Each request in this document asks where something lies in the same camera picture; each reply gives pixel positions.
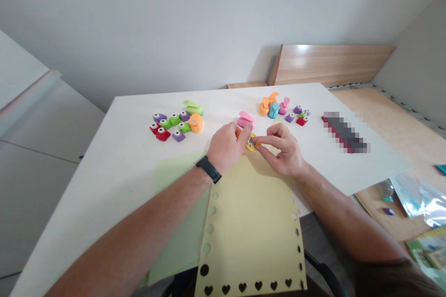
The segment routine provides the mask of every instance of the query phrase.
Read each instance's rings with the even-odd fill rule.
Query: left hand
[[[220,174],[235,164],[245,150],[251,136],[252,124],[246,126],[239,137],[240,128],[234,122],[222,126],[212,137],[207,157]]]

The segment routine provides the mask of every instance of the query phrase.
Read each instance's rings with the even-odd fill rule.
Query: paper sheet
[[[159,193],[167,188],[194,166],[203,155],[204,152],[200,151],[164,160],[157,164],[153,176],[155,192]],[[158,260],[150,269],[148,285],[198,266],[209,191],[209,189],[206,190],[161,252]]]
[[[212,185],[204,230],[195,296],[307,288],[291,182],[273,172],[258,152],[246,151]]]

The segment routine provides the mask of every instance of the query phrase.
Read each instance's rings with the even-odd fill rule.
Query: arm
[[[325,228],[354,260],[377,263],[408,258],[390,234],[304,160],[297,140],[284,124],[271,126],[267,136],[254,140],[281,150],[275,156],[257,146],[274,171],[293,178]]]
[[[230,123],[212,137],[207,157],[220,173],[240,158],[251,127],[238,131]],[[129,296],[211,183],[193,167],[99,238],[46,296]]]

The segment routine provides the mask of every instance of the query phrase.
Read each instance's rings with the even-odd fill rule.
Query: white table
[[[303,156],[346,195],[352,195],[410,165],[321,84],[240,88],[152,94],[115,98],[83,161],[37,243],[11,296],[41,296],[101,235],[154,195],[151,187],[157,162],[205,149],[223,124],[236,121],[242,110],[255,120],[254,133],[264,135],[273,124],[258,115],[263,96],[276,90],[278,102],[290,97],[290,110],[309,109],[301,127],[278,116],[299,140]],[[177,143],[158,141],[149,129],[154,113],[184,110],[190,99],[204,110],[204,130],[187,133]],[[369,154],[345,154],[324,128],[325,111],[338,111],[370,143]],[[311,208],[301,199],[301,216]]]

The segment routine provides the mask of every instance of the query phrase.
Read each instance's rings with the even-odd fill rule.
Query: pink craft punch
[[[254,128],[254,119],[249,116],[249,114],[246,111],[240,111],[239,113],[240,118],[237,120],[237,124],[240,128],[244,128],[249,123],[252,123],[252,128]]]
[[[286,97],[283,99],[283,102],[280,103],[279,115],[285,115],[288,111],[288,105],[291,99]]]

